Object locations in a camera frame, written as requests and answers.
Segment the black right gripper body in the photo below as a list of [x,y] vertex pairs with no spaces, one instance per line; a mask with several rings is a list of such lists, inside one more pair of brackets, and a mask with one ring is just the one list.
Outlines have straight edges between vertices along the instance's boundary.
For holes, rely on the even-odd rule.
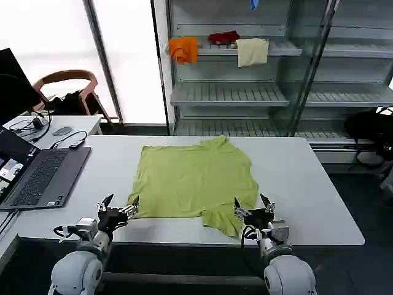
[[244,217],[244,224],[256,229],[268,229],[268,223],[273,221],[273,212],[267,212],[264,208],[257,208],[248,211]]

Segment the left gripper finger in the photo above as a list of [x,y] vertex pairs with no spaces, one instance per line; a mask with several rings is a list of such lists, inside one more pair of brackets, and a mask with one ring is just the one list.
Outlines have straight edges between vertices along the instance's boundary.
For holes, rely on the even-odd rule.
[[127,219],[134,218],[134,216],[138,213],[139,198],[140,196],[138,195],[130,205],[127,205],[125,208],[120,209],[119,213],[125,215]]
[[113,194],[108,195],[107,197],[104,198],[102,202],[97,203],[98,212],[106,211],[113,197],[114,197]]

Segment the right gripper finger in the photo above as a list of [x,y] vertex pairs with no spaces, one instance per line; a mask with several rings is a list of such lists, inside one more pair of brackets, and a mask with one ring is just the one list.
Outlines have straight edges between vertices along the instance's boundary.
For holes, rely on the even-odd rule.
[[236,197],[234,198],[234,214],[239,219],[244,219],[245,217],[249,216],[249,212],[240,205]]
[[262,202],[263,202],[263,204],[265,206],[265,211],[267,213],[274,213],[274,211],[275,211],[275,203],[271,202],[269,200],[269,198],[264,196],[263,194],[260,194],[260,198],[261,198],[261,200],[262,200]]

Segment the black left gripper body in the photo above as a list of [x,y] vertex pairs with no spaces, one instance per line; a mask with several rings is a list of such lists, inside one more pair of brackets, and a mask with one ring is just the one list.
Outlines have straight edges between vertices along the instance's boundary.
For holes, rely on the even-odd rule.
[[107,208],[98,212],[98,230],[102,232],[114,232],[128,224],[128,216],[119,208]]

